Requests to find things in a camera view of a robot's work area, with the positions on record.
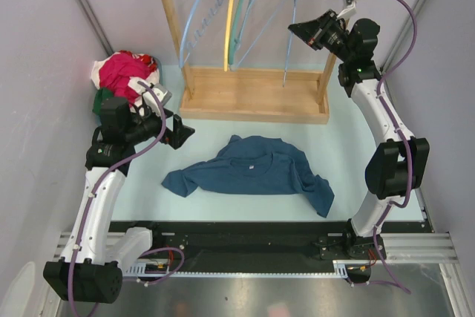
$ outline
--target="white wall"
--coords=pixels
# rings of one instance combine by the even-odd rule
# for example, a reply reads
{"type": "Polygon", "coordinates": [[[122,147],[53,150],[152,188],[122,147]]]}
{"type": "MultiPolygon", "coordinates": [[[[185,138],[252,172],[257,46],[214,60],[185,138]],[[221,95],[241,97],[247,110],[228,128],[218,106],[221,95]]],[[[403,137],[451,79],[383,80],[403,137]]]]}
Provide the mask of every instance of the white wall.
{"type": "Polygon", "coordinates": [[[94,129],[88,77],[105,54],[75,0],[0,0],[0,8],[0,304],[33,261],[32,316],[43,266],[79,207],[94,129]]]}
{"type": "MultiPolygon", "coordinates": [[[[173,42],[171,40],[166,17],[160,0],[89,0],[96,12],[105,33],[115,50],[128,49],[135,52],[145,51],[157,56],[164,64],[177,63],[173,42]]],[[[406,0],[412,4],[415,0],[406,0]]],[[[194,0],[175,0],[182,29],[184,28],[194,0]]],[[[242,48],[248,48],[259,34],[267,18],[273,13],[279,0],[257,0],[255,13],[250,16],[247,34],[242,48]]],[[[195,16],[193,29],[214,0],[203,0],[201,12],[195,16]]],[[[221,65],[223,58],[224,22],[227,2],[213,19],[207,34],[201,40],[191,56],[192,64],[221,65]]],[[[249,61],[243,66],[283,67],[286,55],[288,31],[292,19],[292,0],[275,18],[272,25],[264,32],[258,44],[249,53],[249,61]]],[[[308,21],[320,16],[329,8],[339,11],[341,0],[299,0],[296,21],[308,21]]],[[[358,15],[370,17],[381,25],[380,45],[376,60],[381,63],[393,43],[405,19],[404,8],[392,0],[361,0],[358,3],[358,15]]],[[[313,53],[301,41],[294,41],[291,64],[323,64],[327,58],[325,50],[313,53]]]]}
{"type": "Polygon", "coordinates": [[[404,122],[430,143],[422,192],[436,229],[451,233],[475,299],[473,4],[428,0],[413,54],[388,82],[404,122]]]}

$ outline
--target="metal floor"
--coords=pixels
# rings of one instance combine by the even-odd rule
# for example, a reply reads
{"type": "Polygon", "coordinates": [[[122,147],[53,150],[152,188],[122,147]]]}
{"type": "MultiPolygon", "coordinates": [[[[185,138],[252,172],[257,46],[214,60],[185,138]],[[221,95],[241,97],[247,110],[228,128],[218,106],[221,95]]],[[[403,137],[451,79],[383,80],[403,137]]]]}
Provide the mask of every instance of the metal floor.
{"type": "MultiPolygon", "coordinates": [[[[341,279],[320,278],[172,278],[145,288],[125,284],[119,299],[102,305],[95,317],[373,317],[455,316],[438,264],[392,265],[410,289],[406,295],[394,287],[351,288],[341,279]]],[[[382,266],[372,279],[386,279],[382,266]]],[[[78,304],[82,316],[89,304],[78,304]]],[[[58,316],[73,316],[62,303],[58,316]]]]}

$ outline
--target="clothes hanger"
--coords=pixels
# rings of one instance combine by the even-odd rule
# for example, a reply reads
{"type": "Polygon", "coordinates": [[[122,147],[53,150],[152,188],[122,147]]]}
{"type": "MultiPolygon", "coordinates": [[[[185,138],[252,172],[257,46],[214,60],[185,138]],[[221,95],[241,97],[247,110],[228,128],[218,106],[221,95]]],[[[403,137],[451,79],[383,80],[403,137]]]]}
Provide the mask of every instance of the clothes hanger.
{"type": "MultiPolygon", "coordinates": [[[[294,0],[294,9],[292,12],[292,23],[295,24],[295,13],[297,10],[297,0],[294,0]]],[[[287,43],[287,55],[285,57],[285,67],[284,67],[284,79],[282,79],[282,87],[285,87],[285,80],[287,78],[287,68],[289,67],[290,60],[290,48],[292,47],[292,37],[293,34],[289,31],[289,42],[287,43]]]]}
{"type": "Polygon", "coordinates": [[[229,37],[231,36],[231,21],[232,13],[234,10],[235,0],[229,0],[228,3],[228,14],[226,16],[226,31],[224,34],[224,55],[223,55],[223,69],[225,72],[228,71],[228,55],[229,55],[229,37]]]}
{"type": "Polygon", "coordinates": [[[190,14],[189,14],[188,19],[186,21],[185,30],[183,31],[183,36],[182,36],[181,43],[180,43],[180,55],[179,55],[179,59],[178,59],[180,68],[183,68],[186,61],[190,57],[190,53],[196,47],[200,37],[202,37],[204,35],[204,33],[206,31],[206,28],[211,24],[213,17],[218,13],[219,9],[221,8],[221,6],[224,3],[224,0],[216,0],[216,2],[214,3],[214,7],[209,8],[209,11],[208,11],[207,15],[202,19],[201,29],[198,28],[194,32],[194,41],[188,41],[187,42],[186,39],[188,37],[188,32],[190,30],[191,21],[194,17],[194,14],[196,13],[197,6],[199,5],[200,1],[201,0],[195,0],[194,1],[193,7],[191,7],[190,14]]]}
{"type": "MultiPolygon", "coordinates": [[[[255,0],[249,0],[248,6],[247,6],[247,9],[246,9],[246,14],[244,16],[242,25],[241,25],[240,30],[239,30],[239,34],[236,36],[236,33],[238,31],[238,22],[239,22],[239,18],[240,18],[240,12],[241,12],[242,6],[243,6],[243,1],[244,0],[239,0],[239,2],[237,4],[236,13],[235,13],[235,18],[234,18],[234,21],[232,23],[231,36],[230,36],[230,40],[229,40],[229,58],[228,58],[229,65],[234,65],[235,64],[235,53],[238,51],[238,49],[240,47],[241,39],[242,39],[242,36],[243,36],[243,33],[244,33],[243,30],[246,26],[246,21],[248,19],[248,15],[250,14],[250,10],[252,9],[252,6],[255,3],[255,0]]],[[[274,13],[269,17],[269,21],[264,25],[264,27],[261,30],[261,32],[259,33],[259,35],[255,38],[254,42],[251,44],[251,46],[245,52],[245,54],[243,55],[241,60],[235,65],[235,67],[239,67],[241,62],[246,58],[247,54],[250,52],[252,47],[254,47],[257,40],[261,37],[263,31],[267,28],[267,26],[269,26],[270,22],[272,22],[275,15],[277,14],[277,12],[283,7],[284,2],[285,2],[285,0],[281,0],[279,5],[276,7],[274,13]]]]}

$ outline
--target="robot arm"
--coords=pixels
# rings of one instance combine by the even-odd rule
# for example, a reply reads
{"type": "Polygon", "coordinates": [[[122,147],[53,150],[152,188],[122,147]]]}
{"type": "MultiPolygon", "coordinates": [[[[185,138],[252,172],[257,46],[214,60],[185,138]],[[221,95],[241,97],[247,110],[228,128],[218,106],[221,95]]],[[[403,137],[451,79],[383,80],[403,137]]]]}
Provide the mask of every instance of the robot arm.
{"type": "Polygon", "coordinates": [[[346,29],[345,20],[356,12],[355,1],[344,0],[346,7],[338,15],[328,10],[315,20],[289,26],[289,30],[314,50],[327,48],[342,61],[338,67],[338,81],[361,110],[377,146],[365,171],[368,193],[350,220],[348,230],[353,241],[371,237],[375,227],[379,233],[387,210],[404,199],[408,153],[400,134],[407,138],[410,147],[412,189],[421,184],[429,152],[427,140],[414,137],[396,113],[384,87],[379,85],[381,74],[372,60],[379,26],[372,20],[359,19],[351,31],[346,29]],[[383,106],[381,98],[388,108],[383,106]],[[398,127],[394,126],[388,111],[398,127]]]}
{"type": "MultiPolygon", "coordinates": [[[[163,104],[171,96],[160,85],[152,90],[163,104]]],[[[100,182],[96,194],[92,193],[94,185],[109,168],[135,155],[136,144],[160,133],[166,118],[160,117],[157,103],[149,92],[147,94],[142,96],[144,104],[135,108],[135,114],[131,112],[127,99],[122,97],[109,98],[101,106],[101,126],[95,130],[92,146],[86,154],[88,170],[76,222],[59,261],[47,262],[43,270],[46,281],[64,300],[68,300],[68,269],[74,253],[74,301],[112,303],[120,292],[122,271],[126,271],[152,245],[151,231],[134,227],[113,247],[106,249],[112,212],[129,163],[109,172],[100,182]],[[84,225],[81,246],[77,246],[81,225],[84,225]]],[[[160,142],[177,149],[193,135],[194,129],[183,125],[176,114],[168,110],[163,113],[166,117],[173,116],[173,130],[167,128],[160,142]]]]}

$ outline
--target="wire hanger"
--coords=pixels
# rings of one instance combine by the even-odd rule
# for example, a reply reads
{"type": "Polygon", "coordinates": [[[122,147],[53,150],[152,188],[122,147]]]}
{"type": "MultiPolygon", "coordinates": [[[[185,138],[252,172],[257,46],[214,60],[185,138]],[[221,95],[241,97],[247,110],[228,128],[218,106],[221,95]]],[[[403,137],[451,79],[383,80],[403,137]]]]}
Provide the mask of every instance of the wire hanger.
{"type": "MultiPolygon", "coordinates": [[[[297,10],[297,0],[294,0],[294,9],[292,12],[292,23],[295,23],[295,13],[297,10]]],[[[282,79],[282,87],[285,87],[285,80],[287,78],[287,68],[289,67],[290,48],[292,47],[292,32],[289,31],[289,42],[287,43],[287,55],[285,56],[284,78],[282,79]]]]}
{"type": "Polygon", "coordinates": [[[270,23],[272,22],[272,20],[275,18],[275,16],[277,15],[278,11],[283,7],[284,3],[285,3],[286,0],[281,0],[278,4],[278,6],[275,8],[275,11],[274,13],[269,17],[269,20],[267,21],[267,23],[263,26],[263,28],[261,29],[260,33],[258,34],[258,36],[254,39],[253,43],[249,46],[249,48],[247,49],[247,51],[245,52],[245,54],[243,55],[243,57],[239,60],[239,62],[237,64],[235,64],[235,53],[238,51],[238,49],[240,48],[240,44],[241,44],[241,39],[242,39],[242,36],[244,34],[244,28],[246,26],[246,22],[247,22],[247,19],[248,19],[248,16],[250,14],[250,10],[252,9],[252,6],[254,5],[255,3],[255,0],[249,0],[249,3],[247,5],[247,9],[246,9],[246,13],[245,13],[245,16],[244,16],[244,19],[243,19],[243,22],[242,22],[242,25],[240,27],[240,30],[239,30],[239,33],[238,35],[236,36],[236,33],[238,31],[238,22],[239,22],[239,17],[240,17],[240,12],[241,12],[241,9],[242,9],[242,5],[243,5],[243,0],[239,0],[239,3],[237,5],[237,9],[236,9],[236,15],[235,15],[235,19],[233,21],[233,26],[232,26],[232,32],[231,32],[231,39],[229,41],[229,64],[230,65],[234,65],[235,64],[235,67],[239,67],[239,65],[241,64],[241,62],[246,58],[246,56],[249,54],[250,50],[254,47],[254,45],[257,43],[257,41],[259,40],[259,38],[261,37],[261,35],[263,34],[263,32],[265,31],[265,29],[270,25],[270,23]]]}
{"type": "Polygon", "coordinates": [[[214,7],[209,8],[208,13],[206,16],[201,20],[201,29],[198,28],[194,31],[194,41],[186,41],[188,37],[188,32],[190,30],[191,21],[196,13],[197,7],[200,4],[201,0],[195,0],[193,3],[193,7],[191,7],[190,14],[186,21],[185,30],[183,31],[183,36],[180,43],[180,55],[179,55],[179,66],[183,68],[186,61],[190,57],[191,51],[196,47],[200,37],[202,37],[206,31],[206,28],[211,24],[213,17],[218,13],[219,9],[224,3],[224,0],[216,0],[214,3],[214,7]]]}

